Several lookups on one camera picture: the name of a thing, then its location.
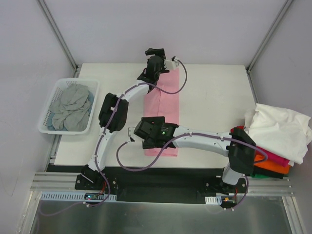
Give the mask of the white plastic laundry basket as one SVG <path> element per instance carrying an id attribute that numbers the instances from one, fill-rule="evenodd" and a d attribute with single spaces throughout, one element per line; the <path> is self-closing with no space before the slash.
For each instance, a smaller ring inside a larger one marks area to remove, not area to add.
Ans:
<path id="1" fill-rule="evenodd" d="M 51 135 L 83 135 L 90 129 L 99 81 L 87 78 L 58 80 L 41 114 L 38 130 Z"/>

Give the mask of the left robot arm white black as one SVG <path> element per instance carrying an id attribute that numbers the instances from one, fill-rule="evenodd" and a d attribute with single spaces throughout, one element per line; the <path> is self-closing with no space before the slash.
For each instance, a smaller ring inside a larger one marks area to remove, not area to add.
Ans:
<path id="1" fill-rule="evenodd" d="M 94 154 L 89 162 L 82 167 L 76 178 L 76 190 L 101 190 L 108 182 L 100 175 L 106 166 L 111 145 L 116 134 L 123 129 L 127 121 L 129 103 L 137 98 L 143 97 L 153 89 L 158 89 L 167 94 L 176 94 L 178 91 L 170 92 L 157 86 L 161 74 L 176 70 L 181 62 L 177 57 L 166 59 L 164 49 L 149 48 L 145 51 L 147 66 L 136 79 L 133 86 L 126 91 L 113 94 L 107 93 L 98 119 L 100 133 Z"/>

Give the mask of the pink t shirt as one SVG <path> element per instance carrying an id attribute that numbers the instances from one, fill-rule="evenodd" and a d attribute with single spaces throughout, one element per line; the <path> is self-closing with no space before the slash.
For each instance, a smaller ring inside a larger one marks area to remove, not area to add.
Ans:
<path id="1" fill-rule="evenodd" d="M 157 87 L 144 97 L 144 117 L 165 117 L 165 122 L 179 124 L 179 70 L 161 74 Z"/>

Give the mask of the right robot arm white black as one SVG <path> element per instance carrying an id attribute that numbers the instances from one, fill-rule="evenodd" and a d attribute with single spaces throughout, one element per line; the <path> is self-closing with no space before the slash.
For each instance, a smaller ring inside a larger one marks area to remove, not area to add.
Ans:
<path id="1" fill-rule="evenodd" d="M 168 123 L 165 117 L 143 117 L 133 130 L 133 135 L 143 140 L 144 150 L 159 148 L 192 148 L 213 152 L 228 158 L 219 187 L 229 193 L 236 188 L 243 175 L 254 171 L 256 143 L 241 128 L 231 132 L 205 132 Z"/>

